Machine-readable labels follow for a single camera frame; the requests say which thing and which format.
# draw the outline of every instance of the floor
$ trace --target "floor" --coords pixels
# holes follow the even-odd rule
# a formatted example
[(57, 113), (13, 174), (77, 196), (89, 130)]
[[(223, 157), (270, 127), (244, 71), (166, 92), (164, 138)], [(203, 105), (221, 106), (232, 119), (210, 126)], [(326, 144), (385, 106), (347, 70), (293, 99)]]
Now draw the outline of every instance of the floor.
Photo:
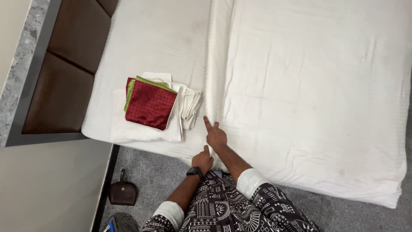
[[(412, 109), (406, 131), (407, 173), (402, 182), (398, 207), (382, 206), (339, 199), (304, 190), (281, 187), (295, 205), (326, 232), (411, 232), (412, 231)], [(101, 228), (116, 212), (127, 212), (140, 228), (157, 207), (179, 185), (188, 167), (179, 160), (159, 154), (121, 147), (112, 182), (126, 169), (128, 180), (139, 188), (134, 207), (113, 206), (107, 200)]]

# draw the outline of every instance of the black watch strap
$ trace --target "black watch strap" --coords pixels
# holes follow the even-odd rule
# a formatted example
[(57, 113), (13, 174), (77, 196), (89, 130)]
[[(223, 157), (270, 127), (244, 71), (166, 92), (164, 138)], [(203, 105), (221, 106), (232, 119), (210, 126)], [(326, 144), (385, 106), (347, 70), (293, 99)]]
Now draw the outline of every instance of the black watch strap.
[(200, 179), (203, 178), (202, 170), (199, 167), (190, 168), (187, 171), (186, 175), (199, 175)]

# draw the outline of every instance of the red polka dot fabric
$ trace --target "red polka dot fabric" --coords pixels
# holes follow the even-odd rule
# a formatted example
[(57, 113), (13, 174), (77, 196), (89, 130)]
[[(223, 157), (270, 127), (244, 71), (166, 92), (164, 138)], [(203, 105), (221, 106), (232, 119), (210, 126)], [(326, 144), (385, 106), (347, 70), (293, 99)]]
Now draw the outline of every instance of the red polka dot fabric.
[(136, 80), (126, 110), (126, 121), (165, 130), (177, 95)]

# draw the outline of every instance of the dustpan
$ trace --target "dustpan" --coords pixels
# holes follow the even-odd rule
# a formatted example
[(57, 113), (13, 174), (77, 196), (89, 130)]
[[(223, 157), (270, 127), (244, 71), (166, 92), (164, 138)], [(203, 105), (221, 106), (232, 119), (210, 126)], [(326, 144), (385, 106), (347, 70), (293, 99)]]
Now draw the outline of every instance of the dustpan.
[(124, 181), (124, 173), (120, 172), (120, 181), (109, 187), (109, 201), (112, 205), (134, 206), (137, 200), (137, 187), (134, 183)]

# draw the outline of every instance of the brown leather headboard panel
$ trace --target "brown leather headboard panel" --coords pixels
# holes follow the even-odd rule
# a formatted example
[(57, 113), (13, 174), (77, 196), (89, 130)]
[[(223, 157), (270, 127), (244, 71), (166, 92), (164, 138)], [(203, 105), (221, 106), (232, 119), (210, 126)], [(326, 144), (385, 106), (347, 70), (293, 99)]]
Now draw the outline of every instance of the brown leather headboard panel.
[(80, 132), (117, 0), (62, 0), (23, 134)]

